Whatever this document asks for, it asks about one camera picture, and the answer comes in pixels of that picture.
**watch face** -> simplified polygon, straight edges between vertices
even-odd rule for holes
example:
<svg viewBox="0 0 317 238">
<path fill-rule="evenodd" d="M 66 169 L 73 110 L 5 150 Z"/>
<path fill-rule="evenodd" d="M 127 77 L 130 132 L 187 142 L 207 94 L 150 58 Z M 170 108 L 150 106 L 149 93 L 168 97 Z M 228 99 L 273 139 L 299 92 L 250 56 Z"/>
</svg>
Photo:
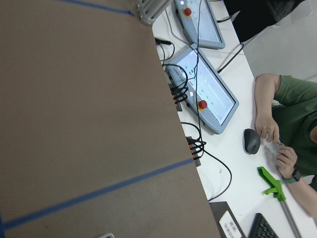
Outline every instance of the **watch face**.
<svg viewBox="0 0 317 238">
<path fill-rule="evenodd" d="M 296 181 L 299 181 L 301 179 L 301 174 L 298 172 L 298 170 L 295 170 L 293 172 L 293 178 L 296 180 Z"/>
</svg>

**green grabber tool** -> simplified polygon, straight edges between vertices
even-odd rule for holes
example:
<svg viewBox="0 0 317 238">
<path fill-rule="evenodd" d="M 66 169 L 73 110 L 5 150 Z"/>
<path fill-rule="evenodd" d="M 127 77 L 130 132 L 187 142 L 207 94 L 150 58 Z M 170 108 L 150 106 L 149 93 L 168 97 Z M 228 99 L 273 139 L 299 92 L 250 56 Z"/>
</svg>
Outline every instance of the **green grabber tool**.
<svg viewBox="0 0 317 238">
<path fill-rule="evenodd" d="M 294 235 L 296 238 L 302 238 L 296 223 L 294 221 L 294 218 L 291 214 L 291 211 L 289 210 L 287 203 L 286 203 L 286 197 L 282 190 L 282 183 L 280 180 L 276 180 L 264 167 L 258 167 L 259 174 L 262 178 L 271 186 L 271 188 L 264 191 L 264 194 L 269 195 L 270 193 L 274 194 L 274 197 L 277 198 L 283 208 L 283 211 L 287 217 L 287 220 L 289 224 L 291 225 L 291 228 L 294 232 Z"/>
</svg>

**hand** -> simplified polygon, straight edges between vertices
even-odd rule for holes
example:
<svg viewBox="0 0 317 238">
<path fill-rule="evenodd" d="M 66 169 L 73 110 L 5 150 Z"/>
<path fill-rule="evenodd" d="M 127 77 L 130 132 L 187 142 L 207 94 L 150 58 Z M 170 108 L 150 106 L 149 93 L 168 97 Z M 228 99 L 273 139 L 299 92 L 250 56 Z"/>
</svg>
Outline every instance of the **hand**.
<svg viewBox="0 0 317 238">
<path fill-rule="evenodd" d="M 280 145 L 279 155 L 276 156 L 278 171 L 285 179 L 290 179 L 294 172 L 294 165 L 297 161 L 297 155 L 293 148 Z"/>
<path fill-rule="evenodd" d="M 256 119 L 256 131 L 259 136 L 267 142 L 279 141 L 279 129 L 276 121 L 271 115 L 258 115 Z"/>
</svg>

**white table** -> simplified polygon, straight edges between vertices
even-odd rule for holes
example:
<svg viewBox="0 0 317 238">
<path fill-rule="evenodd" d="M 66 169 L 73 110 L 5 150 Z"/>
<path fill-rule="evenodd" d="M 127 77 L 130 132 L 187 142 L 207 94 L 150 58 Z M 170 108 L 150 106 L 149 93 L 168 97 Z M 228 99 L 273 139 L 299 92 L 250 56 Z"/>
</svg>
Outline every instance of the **white table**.
<svg viewBox="0 0 317 238">
<path fill-rule="evenodd" d="M 228 16 L 223 2 L 212 2 L 211 7 L 217 20 Z M 186 40 L 178 19 L 175 17 L 173 7 L 170 6 L 167 12 L 174 34 Z M 215 69 L 221 68 L 240 49 L 231 21 L 219 23 L 219 27 L 226 47 L 221 50 L 202 49 Z M 172 36 L 165 12 L 154 23 L 153 33 L 156 37 L 171 40 L 175 44 L 175 54 L 187 48 L 184 43 Z M 166 57 L 168 57 L 172 47 L 164 47 L 164 49 Z M 162 59 L 163 54 L 159 47 L 158 54 Z M 257 170 L 257 167 L 263 166 L 276 179 L 280 179 L 274 161 L 277 147 L 262 140 L 261 147 L 255 155 L 248 155 L 243 149 L 243 131 L 246 128 L 254 128 L 256 115 L 253 95 L 254 77 L 243 51 L 220 73 L 220 76 L 237 97 L 240 105 L 222 134 L 214 135 L 202 125 L 202 138 L 207 142 L 205 149 L 222 160 L 232 171 L 232 183 L 229 189 L 212 201 L 228 202 L 246 236 L 250 232 L 255 214 L 260 212 L 280 238 L 292 238 L 294 234 L 279 201 L 272 194 L 263 194 L 269 185 L 260 177 Z M 197 115 L 187 108 L 185 103 L 181 103 L 181 106 L 183 111 L 178 113 L 180 121 L 197 125 Z M 183 125 L 183 129 L 186 136 L 198 137 L 196 129 L 192 126 Z M 202 165 L 197 167 L 197 170 L 206 197 L 210 199 L 226 188 L 230 178 L 229 172 L 221 163 L 206 153 L 200 161 Z M 284 184 L 283 191 L 302 237 L 317 237 L 317 228 L 313 218 L 309 217 L 298 205 Z"/>
</svg>

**black mouse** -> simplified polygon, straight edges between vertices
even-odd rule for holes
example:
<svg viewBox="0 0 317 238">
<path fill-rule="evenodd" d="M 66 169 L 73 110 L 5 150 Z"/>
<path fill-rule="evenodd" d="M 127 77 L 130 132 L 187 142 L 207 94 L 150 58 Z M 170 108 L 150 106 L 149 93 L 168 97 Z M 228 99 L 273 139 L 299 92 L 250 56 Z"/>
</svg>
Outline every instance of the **black mouse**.
<svg viewBox="0 0 317 238">
<path fill-rule="evenodd" d="M 248 154 L 256 154 L 260 147 L 260 136 L 253 129 L 244 130 L 244 149 Z"/>
</svg>

